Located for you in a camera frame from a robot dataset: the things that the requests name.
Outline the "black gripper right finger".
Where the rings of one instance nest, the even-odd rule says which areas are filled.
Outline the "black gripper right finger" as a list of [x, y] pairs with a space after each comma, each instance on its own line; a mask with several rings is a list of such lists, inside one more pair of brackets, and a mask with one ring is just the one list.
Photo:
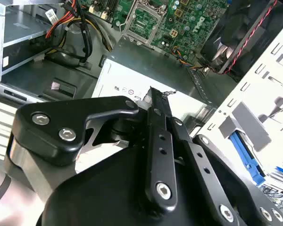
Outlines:
[[185, 166], [199, 186], [205, 225], [283, 226], [283, 213], [206, 136], [189, 136], [172, 116], [167, 95], [163, 104]]

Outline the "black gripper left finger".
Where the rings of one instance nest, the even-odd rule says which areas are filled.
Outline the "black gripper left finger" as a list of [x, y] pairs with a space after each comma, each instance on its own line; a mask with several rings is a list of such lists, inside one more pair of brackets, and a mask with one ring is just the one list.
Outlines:
[[75, 176], [75, 161], [83, 151], [112, 141], [127, 141], [118, 152], [124, 164], [141, 152], [145, 167], [141, 196], [156, 211], [177, 205], [172, 118], [166, 93], [150, 88], [136, 104], [125, 96], [27, 104], [15, 114], [7, 156], [19, 167], [41, 200]]

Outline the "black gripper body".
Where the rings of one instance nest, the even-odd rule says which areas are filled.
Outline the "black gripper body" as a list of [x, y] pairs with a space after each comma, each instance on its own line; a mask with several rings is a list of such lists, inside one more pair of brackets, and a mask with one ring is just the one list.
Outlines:
[[[168, 121], [167, 130], [172, 134]], [[172, 134], [177, 188], [173, 211], [156, 211], [141, 196], [145, 154], [136, 152], [120, 164], [118, 153], [63, 182], [50, 196], [42, 226], [205, 226], [200, 189], [187, 170]]]

